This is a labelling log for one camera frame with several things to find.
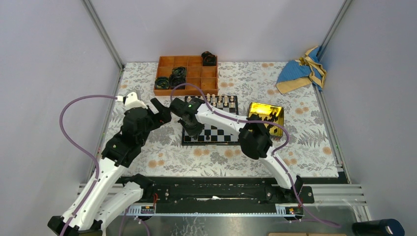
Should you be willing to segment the gold tin of black pieces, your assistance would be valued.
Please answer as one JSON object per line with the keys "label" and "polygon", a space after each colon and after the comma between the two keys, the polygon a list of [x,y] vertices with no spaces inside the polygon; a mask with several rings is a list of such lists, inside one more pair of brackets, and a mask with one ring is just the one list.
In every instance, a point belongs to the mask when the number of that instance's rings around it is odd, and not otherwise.
{"label": "gold tin of black pieces", "polygon": [[[264,103],[251,102],[248,109],[248,116],[257,115],[263,121],[269,121],[281,126],[284,126],[284,108],[281,106],[275,106]],[[283,137],[284,132],[282,129],[271,124],[265,124],[270,135],[277,139]]]}

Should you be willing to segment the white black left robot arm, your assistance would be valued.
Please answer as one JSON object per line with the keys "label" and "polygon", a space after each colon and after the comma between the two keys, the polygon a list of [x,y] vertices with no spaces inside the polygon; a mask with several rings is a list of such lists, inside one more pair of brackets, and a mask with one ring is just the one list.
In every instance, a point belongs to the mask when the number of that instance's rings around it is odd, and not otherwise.
{"label": "white black left robot arm", "polygon": [[141,153],[150,132],[171,121],[170,109],[153,98],[151,103],[158,111],[154,113],[135,93],[115,99],[126,108],[122,126],[106,143],[102,158],[94,160],[94,173],[75,202],[61,216],[49,220],[48,228],[58,236],[102,236],[123,210],[152,197],[151,180],[137,174],[121,192],[105,201],[113,184]]}

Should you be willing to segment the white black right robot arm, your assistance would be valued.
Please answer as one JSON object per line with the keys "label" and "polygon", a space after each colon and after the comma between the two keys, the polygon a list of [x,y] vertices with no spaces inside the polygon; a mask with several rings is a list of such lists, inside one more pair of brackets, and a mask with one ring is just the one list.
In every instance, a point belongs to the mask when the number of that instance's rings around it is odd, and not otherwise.
{"label": "white black right robot arm", "polygon": [[259,160],[273,175],[282,189],[284,200],[293,203],[301,197],[303,180],[289,170],[286,163],[276,153],[269,131],[258,116],[234,115],[213,107],[207,102],[192,98],[190,102],[175,98],[170,110],[180,118],[179,123],[190,136],[199,136],[205,125],[215,126],[237,136],[241,151],[248,158]]}

